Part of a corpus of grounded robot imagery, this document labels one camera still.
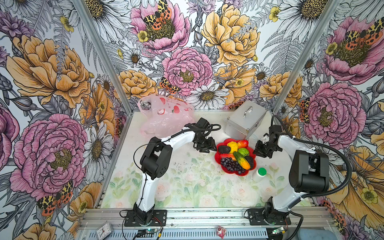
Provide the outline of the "red flower-shaped plate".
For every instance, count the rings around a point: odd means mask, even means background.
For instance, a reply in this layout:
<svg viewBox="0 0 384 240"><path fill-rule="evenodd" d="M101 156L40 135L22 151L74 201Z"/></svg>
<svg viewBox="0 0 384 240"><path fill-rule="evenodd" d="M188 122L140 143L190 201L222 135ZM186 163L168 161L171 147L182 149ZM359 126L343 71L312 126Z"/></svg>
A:
<svg viewBox="0 0 384 240"><path fill-rule="evenodd" d="M227 174L246 176L257 166L253 152L248 140L226 139L217 145L215 161Z"/></svg>

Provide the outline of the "green lime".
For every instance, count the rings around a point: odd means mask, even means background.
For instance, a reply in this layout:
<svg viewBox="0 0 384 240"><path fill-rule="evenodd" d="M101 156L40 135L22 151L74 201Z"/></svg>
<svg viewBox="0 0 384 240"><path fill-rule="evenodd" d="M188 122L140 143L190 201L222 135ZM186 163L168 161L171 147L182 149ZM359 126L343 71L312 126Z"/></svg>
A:
<svg viewBox="0 0 384 240"><path fill-rule="evenodd" d="M247 148L240 148L240 149L238 149L238 153L241 154L244 157L250 155L250 152L249 152L249 150Z"/></svg>

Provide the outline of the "green yellow mango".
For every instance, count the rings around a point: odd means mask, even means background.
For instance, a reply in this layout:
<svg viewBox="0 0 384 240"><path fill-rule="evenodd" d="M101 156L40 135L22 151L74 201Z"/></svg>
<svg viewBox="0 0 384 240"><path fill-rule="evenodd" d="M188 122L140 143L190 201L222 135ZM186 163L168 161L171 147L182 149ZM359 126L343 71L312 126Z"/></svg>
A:
<svg viewBox="0 0 384 240"><path fill-rule="evenodd" d="M251 168L250 163L247 161L247 159L242 154L240 154L238 152L234 152L233 155L235 156L237 162L239 163L239 165L243 169L249 170Z"/></svg>

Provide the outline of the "pink plastic bag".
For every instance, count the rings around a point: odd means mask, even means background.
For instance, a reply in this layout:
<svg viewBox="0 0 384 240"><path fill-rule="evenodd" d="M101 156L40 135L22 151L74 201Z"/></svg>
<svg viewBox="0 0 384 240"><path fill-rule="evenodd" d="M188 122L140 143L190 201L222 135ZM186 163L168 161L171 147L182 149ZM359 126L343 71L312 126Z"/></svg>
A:
<svg viewBox="0 0 384 240"><path fill-rule="evenodd" d="M148 139L165 138L177 133L186 124L195 122L193 106L160 95L152 94L141 98L138 108L147 118L140 131Z"/></svg>

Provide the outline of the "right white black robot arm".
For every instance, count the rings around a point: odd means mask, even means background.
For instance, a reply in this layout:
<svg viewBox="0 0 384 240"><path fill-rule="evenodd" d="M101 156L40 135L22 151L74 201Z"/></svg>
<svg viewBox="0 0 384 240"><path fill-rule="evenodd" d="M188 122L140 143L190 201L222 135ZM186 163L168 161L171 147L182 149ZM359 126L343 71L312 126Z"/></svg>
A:
<svg viewBox="0 0 384 240"><path fill-rule="evenodd" d="M291 160L289 184L265 204L263 219L268 224L284 223L289 210L304 199L306 194L326 192L329 188L329 157L309 148L295 137L267 134L257 141L254 154L272 158L274 152L285 151Z"/></svg>

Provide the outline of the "dark purple grapes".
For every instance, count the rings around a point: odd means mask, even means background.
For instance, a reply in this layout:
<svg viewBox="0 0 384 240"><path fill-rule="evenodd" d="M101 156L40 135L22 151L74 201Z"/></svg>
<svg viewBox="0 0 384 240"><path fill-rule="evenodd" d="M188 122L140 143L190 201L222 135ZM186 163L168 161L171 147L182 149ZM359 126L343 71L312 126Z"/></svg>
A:
<svg viewBox="0 0 384 240"><path fill-rule="evenodd" d="M224 167L224 170L231 173L244 174L246 171L239 165L237 161L233 161L232 159L221 159L221 165Z"/></svg>

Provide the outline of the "yellow bell pepper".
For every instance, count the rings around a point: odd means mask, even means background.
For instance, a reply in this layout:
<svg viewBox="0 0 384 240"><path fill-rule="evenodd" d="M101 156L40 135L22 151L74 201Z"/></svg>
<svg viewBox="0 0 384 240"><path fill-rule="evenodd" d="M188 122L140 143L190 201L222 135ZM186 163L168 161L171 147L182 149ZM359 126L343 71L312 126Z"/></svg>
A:
<svg viewBox="0 0 384 240"><path fill-rule="evenodd" d="M233 154L234 152L237 152L239 149L239 145L237 142L229 142L227 143L227 146L230 148L229 154Z"/></svg>

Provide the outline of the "white bottle green cap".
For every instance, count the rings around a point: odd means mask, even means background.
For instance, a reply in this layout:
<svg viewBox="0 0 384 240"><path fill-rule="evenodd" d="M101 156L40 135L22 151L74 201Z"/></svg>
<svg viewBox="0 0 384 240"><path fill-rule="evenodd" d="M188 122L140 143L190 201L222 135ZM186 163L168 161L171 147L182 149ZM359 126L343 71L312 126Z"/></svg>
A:
<svg viewBox="0 0 384 240"><path fill-rule="evenodd" d="M258 168L252 176L253 181L260 182L267 175L267 170L265 168Z"/></svg>

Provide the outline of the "silver metal box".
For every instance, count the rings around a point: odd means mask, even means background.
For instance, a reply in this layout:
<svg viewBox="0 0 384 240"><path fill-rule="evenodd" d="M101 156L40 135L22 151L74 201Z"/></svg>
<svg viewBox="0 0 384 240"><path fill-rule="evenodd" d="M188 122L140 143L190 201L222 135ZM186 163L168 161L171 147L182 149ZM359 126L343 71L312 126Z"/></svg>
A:
<svg viewBox="0 0 384 240"><path fill-rule="evenodd" d="M267 109L246 101L228 118L224 132L235 140L248 140L267 113Z"/></svg>

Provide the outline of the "small pink red object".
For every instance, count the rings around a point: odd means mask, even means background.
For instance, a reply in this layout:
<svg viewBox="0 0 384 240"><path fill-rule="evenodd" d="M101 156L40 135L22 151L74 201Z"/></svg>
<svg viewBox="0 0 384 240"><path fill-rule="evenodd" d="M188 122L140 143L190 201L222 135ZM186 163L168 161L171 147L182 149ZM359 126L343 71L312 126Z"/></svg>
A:
<svg viewBox="0 0 384 240"><path fill-rule="evenodd" d="M218 226L216 230L216 234L219 238L224 239L226 235L227 230L223 228L222 226Z"/></svg>

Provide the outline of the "blue grey cloth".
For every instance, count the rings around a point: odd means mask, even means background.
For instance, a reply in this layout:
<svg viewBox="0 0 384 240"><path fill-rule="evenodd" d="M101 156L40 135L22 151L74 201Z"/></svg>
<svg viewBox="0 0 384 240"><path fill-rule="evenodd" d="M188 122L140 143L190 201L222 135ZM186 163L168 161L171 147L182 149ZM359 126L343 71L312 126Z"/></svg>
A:
<svg viewBox="0 0 384 240"><path fill-rule="evenodd" d="M337 240L336 235L327 230L300 229L299 240Z"/></svg>

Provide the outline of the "small white clock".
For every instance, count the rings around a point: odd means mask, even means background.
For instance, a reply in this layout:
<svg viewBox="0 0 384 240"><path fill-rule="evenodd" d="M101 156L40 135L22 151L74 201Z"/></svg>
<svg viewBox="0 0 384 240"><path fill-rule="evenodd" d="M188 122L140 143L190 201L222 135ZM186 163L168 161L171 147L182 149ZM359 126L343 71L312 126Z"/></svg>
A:
<svg viewBox="0 0 384 240"><path fill-rule="evenodd" d="M96 230L97 240L104 240L113 233L112 225L109 222L105 222Z"/></svg>

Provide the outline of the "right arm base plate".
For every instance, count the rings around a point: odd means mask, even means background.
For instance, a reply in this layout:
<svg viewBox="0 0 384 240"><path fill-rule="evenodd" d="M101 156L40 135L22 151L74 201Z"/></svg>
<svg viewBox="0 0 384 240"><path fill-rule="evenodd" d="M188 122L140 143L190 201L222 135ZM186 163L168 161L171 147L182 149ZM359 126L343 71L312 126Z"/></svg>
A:
<svg viewBox="0 0 384 240"><path fill-rule="evenodd" d="M270 211L266 213L263 208L251 208L246 210L251 226L289 226L292 224L289 213Z"/></svg>

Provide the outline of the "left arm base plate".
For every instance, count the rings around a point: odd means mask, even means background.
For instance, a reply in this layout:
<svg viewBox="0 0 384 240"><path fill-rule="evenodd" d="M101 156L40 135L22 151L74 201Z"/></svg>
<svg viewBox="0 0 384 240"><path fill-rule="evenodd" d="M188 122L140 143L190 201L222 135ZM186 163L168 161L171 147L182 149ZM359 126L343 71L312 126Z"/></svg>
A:
<svg viewBox="0 0 384 240"><path fill-rule="evenodd" d="M144 212L140 209L128 210L124 215L124 227L164 227L167 222L167 210L150 210Z"/></svg>

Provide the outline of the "aluminium front rail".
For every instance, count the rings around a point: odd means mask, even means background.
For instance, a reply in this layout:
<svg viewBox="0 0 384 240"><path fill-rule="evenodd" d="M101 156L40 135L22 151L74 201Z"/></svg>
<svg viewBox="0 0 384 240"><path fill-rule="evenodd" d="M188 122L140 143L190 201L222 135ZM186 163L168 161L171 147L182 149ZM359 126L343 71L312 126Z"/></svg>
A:
<svg viewBox="0 0 384 240"><path fill-rule="evenodd" d="M251 228L277 226L251 226L246 210L248 208L173 208L167 209L167 222L165 229L208 229L222 226L224 228ZM294 207L292 211L304 217L304 228L335 227L333 218L325 207ZM80 230L96 230L105 222L109 222L116 229L130 229L124 227L124 209L91 209L88 210L80 223ZM289 215L292 224L296 227L300 217Z"/></svg>

